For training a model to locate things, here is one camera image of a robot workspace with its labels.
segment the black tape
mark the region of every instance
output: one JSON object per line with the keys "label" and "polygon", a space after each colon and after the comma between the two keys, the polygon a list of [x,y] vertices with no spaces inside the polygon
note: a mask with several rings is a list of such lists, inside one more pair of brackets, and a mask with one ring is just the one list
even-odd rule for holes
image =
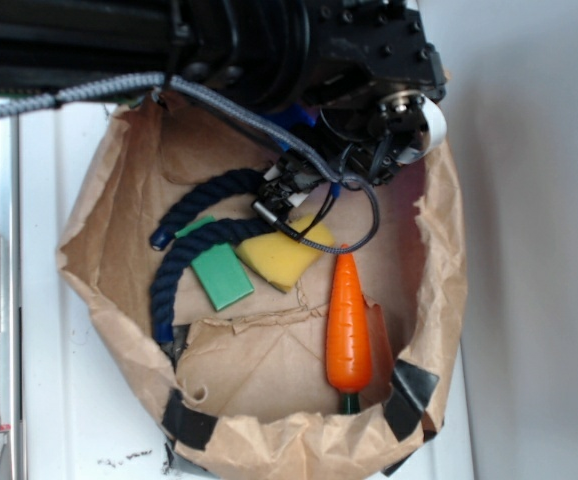
{"label": "black tape", "polygon": [[218,418],[205,413],[191,410],[182,403],[182,392],[172,389],[165,414],[162,417],[162,426],[171,433],[176,440],[186,446],[204,450],[211,440]]}
{"label": "black tape", "polygon": [[402,467],[404,465],[404,463],[409,460],[411,458],[411,455],[409,455],[408,457],[405,457],[403,460],[400,460],[398,463],[394,463],[393,465],[391,465],[390,467],[385,468],[382,471],[382,474],[385,477],[390,477],[391,475],[393,475],[394,473],[396,473],[396,470],[398,470],[400,467]]}
{"label": "black tape", "polygon": [[[414,432],[439,380],[440,378],[433,373],[398,360],[391,374],[393,392],[384,408],[385,420],[398,441],[403,441]],[[428,437],[433,438],[425,432],[425,441]],[[383,475],[391,476],[407,458],[385,468],[382,471]]]}

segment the green eraser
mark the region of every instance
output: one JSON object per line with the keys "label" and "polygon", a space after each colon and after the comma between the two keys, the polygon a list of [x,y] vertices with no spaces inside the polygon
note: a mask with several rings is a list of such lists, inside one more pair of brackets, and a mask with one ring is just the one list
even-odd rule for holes
{"label": "green eraser", "polygon": [[[215,221],[212,216],[203,217],[177,232],[176,238]],[[253,293],[253,285],[228,243],[202,252],[191,262],[191,267],[217,311]]]}

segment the brown paper bag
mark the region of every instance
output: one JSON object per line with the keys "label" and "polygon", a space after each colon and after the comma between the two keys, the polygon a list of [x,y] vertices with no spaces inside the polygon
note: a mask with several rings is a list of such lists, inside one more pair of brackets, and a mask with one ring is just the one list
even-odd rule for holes
{"label": "brown paper bag", "polygon": [[[362,479],[406,458],[443,423],[466,297],[455,167],[445,144],[377,189],[380,231],[355,254],[374,377],[362,413],[341,416],[322,363],[331,256],[287,294],[250,273],[255,293],[219,313],[185,272],[176,323],[193,325],[176,372],[151,339],[148,290],[162,253],[148,238],[160,217],[194,185],[272,161],[178,97],[167,97],[167,109],[149,100],[121,108],[63,234],[58,266],[177,453],[231,480]],[[315,212],[324,194],[314,192],[295,215]],[[207,213],[251,217],[250,202],[235,197]],[[347,243],[370,222],[362,194],[347,192],[325,221]]]}

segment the orange carrot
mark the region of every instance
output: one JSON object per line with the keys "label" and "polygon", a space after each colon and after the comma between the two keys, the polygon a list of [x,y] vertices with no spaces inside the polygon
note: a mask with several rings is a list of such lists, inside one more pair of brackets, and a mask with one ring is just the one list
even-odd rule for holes
{"label": "orange carrot", "polygon": [[343,402],[348,401],[344,398],[346,394],[357,394],[371,381],[365,302],[351,253],[339,255],[336,261],[327,324],[326,363],[327,379],[343,394]]}

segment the black clip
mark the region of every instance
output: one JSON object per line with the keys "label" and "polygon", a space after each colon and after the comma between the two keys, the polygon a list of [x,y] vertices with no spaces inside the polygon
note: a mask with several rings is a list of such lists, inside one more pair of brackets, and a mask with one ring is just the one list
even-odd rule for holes
{"label": "black clip", "polygon": [[193,33],[191,27],[182,21],[180,0],[171,0],[171,52],[167,61],[163,90],[169,88],[171,78],[178,71],[182,49],[192,43]]}

